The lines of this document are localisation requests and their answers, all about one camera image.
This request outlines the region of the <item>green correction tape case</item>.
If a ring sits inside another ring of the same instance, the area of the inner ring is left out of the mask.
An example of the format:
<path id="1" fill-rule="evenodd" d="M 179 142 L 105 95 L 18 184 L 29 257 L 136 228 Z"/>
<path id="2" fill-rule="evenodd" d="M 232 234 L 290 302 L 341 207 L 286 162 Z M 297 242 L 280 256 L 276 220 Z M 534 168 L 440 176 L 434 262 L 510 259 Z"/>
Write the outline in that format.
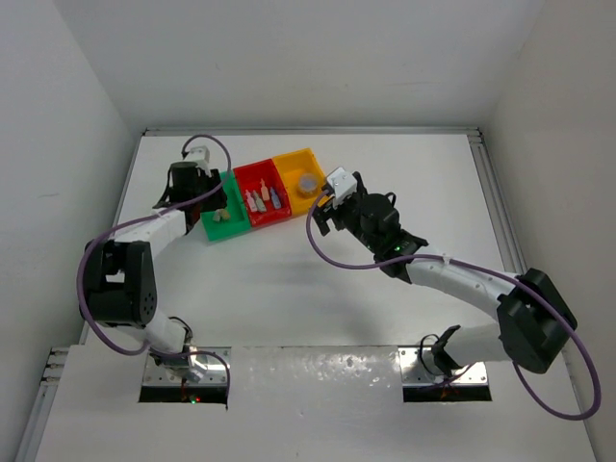
<path id="1" fill-rule="evenodd" d="M 263 198 L 256 191 L 253 191 L 253 196 L 254 196 L 254 201 L 256 203 L 256 206 L 257 206 L 257 210 L 260 213 L 265 213 L 267 211 L 267 207 L 265 205 Z"/>

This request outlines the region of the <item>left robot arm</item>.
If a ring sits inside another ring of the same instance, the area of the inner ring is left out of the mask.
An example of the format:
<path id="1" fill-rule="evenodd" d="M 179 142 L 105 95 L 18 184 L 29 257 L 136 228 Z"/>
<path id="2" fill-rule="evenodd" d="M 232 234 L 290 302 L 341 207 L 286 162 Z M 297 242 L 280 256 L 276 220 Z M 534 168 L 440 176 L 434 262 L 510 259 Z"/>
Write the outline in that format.
<path id="1" fill-rule="evenodd" d="M 206 373 L 207 355 L 192 344 L 191 329 L 158 306 L 154 260 L 189 234 L 204 212 L 226 207 L 221 183 L 219 170 L 206 161 L 171 164 L 151 215 L 95 244 L 82 276 L 93 323 L 141 341 L 157 365 L 192 381 Z"/>

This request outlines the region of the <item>pink correction tape case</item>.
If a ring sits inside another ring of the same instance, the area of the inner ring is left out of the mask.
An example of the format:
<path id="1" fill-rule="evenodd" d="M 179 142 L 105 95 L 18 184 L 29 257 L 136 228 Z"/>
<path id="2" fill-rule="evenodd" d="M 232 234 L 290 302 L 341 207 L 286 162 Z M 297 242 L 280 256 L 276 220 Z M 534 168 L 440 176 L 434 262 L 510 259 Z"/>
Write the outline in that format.
<path id="1" fill-rule="evenodd" d="M 255 195 L 253 192 L 249 190 L 245 190 L 246 202 L 248 204 L 248 208 L 252 213 L 257 213 L 259 211 L 257 201 L 255 199 Z"/>

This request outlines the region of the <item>blue correction tape case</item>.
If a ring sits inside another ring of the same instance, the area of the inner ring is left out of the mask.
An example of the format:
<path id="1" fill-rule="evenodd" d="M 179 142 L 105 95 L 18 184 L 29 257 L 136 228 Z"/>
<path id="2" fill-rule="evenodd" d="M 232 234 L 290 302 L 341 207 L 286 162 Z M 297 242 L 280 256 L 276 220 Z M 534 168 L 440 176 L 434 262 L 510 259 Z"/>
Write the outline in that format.
<path id="1" fill-rule="evenodd" d="M 269 196 L 273 208 L 275 210 L 280 210 L 282 208 L 282 203 L 274 187 L 269 188 Z"/>

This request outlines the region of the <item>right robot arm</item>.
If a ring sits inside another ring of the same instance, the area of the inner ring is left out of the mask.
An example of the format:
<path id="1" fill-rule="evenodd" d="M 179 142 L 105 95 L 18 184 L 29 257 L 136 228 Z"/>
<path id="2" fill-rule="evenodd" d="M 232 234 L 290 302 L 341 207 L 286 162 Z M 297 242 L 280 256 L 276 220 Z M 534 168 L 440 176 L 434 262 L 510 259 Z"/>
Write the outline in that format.
<path id="1" fill-rule="evenodd" d="M 395 194 L 368 192 L 358 172 L 338 167 L 321 190 L 308 219 L 321 234 L 346 230 L 372 254 L 370 269 L 449 295 L 491 318 L 479 327 L 450 326 L 423 346 L 419 361 L 425 372 L 451 377 L 475 362 L 511 361 L 544 373 L 577 329 L 577 319 L 544 272 L 506 273 L 451 259 L 404 230 Z"/>

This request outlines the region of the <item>round tape roll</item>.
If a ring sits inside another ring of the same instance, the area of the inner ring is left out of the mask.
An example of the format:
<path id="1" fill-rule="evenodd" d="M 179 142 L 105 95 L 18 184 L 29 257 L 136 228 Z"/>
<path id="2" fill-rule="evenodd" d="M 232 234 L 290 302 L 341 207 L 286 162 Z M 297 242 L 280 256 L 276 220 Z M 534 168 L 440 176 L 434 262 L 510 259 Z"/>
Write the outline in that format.
<path id="1" fill-rule="evenodd" d="M 315 196 L 319 187 L 319 178 L 310 172 L 302 173 L 297 180 L 297 191 L 302 197 Z"/>

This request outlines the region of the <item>orange correction tape case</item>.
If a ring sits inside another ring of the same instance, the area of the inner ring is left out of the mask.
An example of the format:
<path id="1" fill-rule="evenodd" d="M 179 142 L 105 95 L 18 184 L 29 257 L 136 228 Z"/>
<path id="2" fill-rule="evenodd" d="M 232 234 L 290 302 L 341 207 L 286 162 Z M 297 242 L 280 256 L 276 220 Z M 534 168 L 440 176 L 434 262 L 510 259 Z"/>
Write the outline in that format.
<path id="1" fill-rule="evenodd" d="M 260 180 L 261 184 L 261 196 L 264 201 L 270 201 L 270 191 L 264 179 Z"/>

